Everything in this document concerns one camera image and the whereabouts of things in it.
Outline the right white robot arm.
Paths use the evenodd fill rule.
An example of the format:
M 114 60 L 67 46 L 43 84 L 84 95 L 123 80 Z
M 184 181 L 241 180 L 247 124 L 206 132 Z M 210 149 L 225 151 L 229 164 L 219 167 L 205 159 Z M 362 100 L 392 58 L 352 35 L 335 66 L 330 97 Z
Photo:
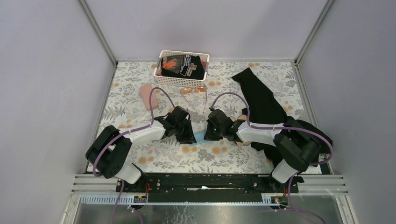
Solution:
M 321 143 L 317 133 L 304 129 L 296 120 L 280 124 L 257 124 L 247 120 L 232 120 L 220 109 L 212 110 L 207 120 L 205 140 L 223 138 L 231 142 L 257 142 L 271 145 L 282 160 L 275 166 L 268 179 L 269 189 L 280 192 L 295 174 L 304 172 L 319 154 Z

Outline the orange lens sunglasses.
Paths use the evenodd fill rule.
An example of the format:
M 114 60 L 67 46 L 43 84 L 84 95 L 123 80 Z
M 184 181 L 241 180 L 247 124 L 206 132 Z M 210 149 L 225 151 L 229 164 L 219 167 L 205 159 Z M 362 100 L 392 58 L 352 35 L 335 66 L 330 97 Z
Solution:
M 195 111 L 202 110 L 202 114 L 205 113 L 208 98 L 206 86 L 182 88 L 180 94 Z

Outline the plaid glasses case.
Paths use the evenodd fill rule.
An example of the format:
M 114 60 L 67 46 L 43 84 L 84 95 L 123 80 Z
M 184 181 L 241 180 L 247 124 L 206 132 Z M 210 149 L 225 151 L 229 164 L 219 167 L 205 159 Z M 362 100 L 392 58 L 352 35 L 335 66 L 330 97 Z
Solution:
M 230 119 L 232 121 L 236 121 L 236 120 L 244 120 L 244 121 L 246 121 L 247 120 L 247 115 L 243 114 L 243 115 L 240 115 L 238 118 L 235 118 L 235 117 L 231 116 Z M 234 141 L 234 143 L 236 145 L 238 145 L 238 146 L 247 146 L 247 145 L 250 145 L 252 142 L 251 141 L 249 141 L 249 142 Z

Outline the blue cleaning cloth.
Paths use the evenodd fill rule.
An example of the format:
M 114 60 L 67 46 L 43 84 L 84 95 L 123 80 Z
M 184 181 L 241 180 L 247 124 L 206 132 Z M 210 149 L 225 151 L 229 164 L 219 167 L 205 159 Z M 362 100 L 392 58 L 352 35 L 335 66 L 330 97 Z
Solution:
M 195 146 L 195 145 L 199 145 L 199 144 L 203 144 L 203 143 L 207 142 L 207 140 L 205 140 L 206 129 L 196 131 L 193 134 L 194 134 L 194 138 L 195 138 L 196 142 L 190 144 L 190 146 Z

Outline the pink glasses case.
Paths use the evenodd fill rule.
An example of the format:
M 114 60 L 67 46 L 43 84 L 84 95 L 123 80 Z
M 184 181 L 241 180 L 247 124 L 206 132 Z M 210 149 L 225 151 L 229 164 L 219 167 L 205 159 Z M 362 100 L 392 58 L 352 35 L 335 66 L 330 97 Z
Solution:
M 140 94 L 146 110 L 157 109 L 159 107 L 155 93 L 151 93 L 153 87 L 151 84 L 145 84 L 140 87 Z

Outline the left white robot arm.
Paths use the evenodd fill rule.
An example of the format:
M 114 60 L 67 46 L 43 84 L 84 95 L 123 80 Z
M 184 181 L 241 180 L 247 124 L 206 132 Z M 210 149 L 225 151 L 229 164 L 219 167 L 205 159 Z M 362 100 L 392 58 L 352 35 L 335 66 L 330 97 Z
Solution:
M 143 172 L 126 161 L 133 146 L 174 136 L 180 144 L 196 143 L 189 113 L 176 106 L 165 116 L 155 117 L 152 124 L 121 131 L 113 125 L 103 129 L 87 150 L 85 157 L 94 166 L 96 176 L 116 177 L 127 182 L 134 192 L 144 188 Z

